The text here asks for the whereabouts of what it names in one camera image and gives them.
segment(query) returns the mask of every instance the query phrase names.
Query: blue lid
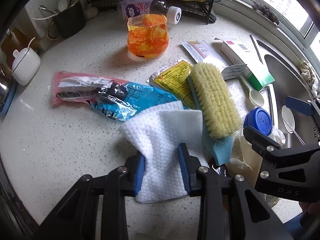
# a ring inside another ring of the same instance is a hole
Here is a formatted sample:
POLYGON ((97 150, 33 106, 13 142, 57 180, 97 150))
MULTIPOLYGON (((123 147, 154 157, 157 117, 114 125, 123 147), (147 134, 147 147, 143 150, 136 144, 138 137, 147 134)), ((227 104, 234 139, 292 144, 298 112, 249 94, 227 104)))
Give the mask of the blue lid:
POLYGON ((263 108, 257 107, 245 117, 243 127, 252 126, 264 135, 270 135, 272 129, 271 117, 263 108))

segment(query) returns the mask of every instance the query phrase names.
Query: textured paper towel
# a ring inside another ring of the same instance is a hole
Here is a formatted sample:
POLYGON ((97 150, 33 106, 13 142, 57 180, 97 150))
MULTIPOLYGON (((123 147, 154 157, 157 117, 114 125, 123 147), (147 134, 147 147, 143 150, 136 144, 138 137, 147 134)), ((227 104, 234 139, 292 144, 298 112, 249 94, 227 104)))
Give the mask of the textured paper towel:
POLYGON ((208 166, 202 154, 202 112, 184 110, 181 101, 154 106, 123 123, 120 132, 145 157, 145 173, 136 200, 164 201, 187 195, 177 147, 186 143, 190 155, 208 166))

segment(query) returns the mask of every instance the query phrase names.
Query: white bottle cap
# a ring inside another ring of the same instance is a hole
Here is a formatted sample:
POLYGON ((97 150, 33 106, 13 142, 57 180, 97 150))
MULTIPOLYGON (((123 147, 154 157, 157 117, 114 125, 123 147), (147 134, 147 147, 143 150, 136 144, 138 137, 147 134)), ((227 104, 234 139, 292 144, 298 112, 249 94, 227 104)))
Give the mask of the white bottle cap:
POLYGON ((171 24, 177 24, 181 18, 181 9, 179 7, 170 6, 167 12, 167 21, 171 24))

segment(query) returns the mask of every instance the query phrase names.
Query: sink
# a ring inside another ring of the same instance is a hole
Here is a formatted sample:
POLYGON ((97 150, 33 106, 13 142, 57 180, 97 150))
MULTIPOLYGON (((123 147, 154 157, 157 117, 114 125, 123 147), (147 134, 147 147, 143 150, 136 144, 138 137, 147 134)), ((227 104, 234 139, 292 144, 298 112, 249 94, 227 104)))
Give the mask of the sink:
MULTIPOLYGON (((259 39, 257 41, 256 48, 260 54, 260 59, 263 64, 268 66, 268 69, 275 79, 272 84, 275 101, 273 102, 274 117, 278 118, 278 123, 281 123, 281 109, 284 105, 284 99, 287 96, 292 96, 304 101, 312 100, 312 96, 309 92, 308 86, 301 78, 300 72, 296 66, 294 66, 281 52, 276 48, 267 45, 267 42, 263 42, 259 39)), ((305 116, 296 111, 292 111, 295 119, 295 131, 300 135, 305 144, 311 144, 317 142, 319 138, 319 131, 316 128, 313 119, 309 116, 305 116)), ((294 134, 285 134, 286 144, 283 148, 291 148, 301 146, 300 141, 294 134)))

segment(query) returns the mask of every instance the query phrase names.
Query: finger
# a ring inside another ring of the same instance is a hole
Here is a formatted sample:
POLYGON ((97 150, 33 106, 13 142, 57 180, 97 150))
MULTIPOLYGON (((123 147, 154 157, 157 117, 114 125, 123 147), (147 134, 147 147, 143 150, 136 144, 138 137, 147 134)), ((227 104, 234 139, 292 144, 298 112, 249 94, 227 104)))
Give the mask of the finger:
POLYGON ((317 203, 312 203, 308 208, 308 213, 311 215, 320 214, 320 201, 318 201, 317 203))
POLYGON ((302 211, 305 212, 308 210, 310 203, 299 202, 299 206, 301 207, 302 211))

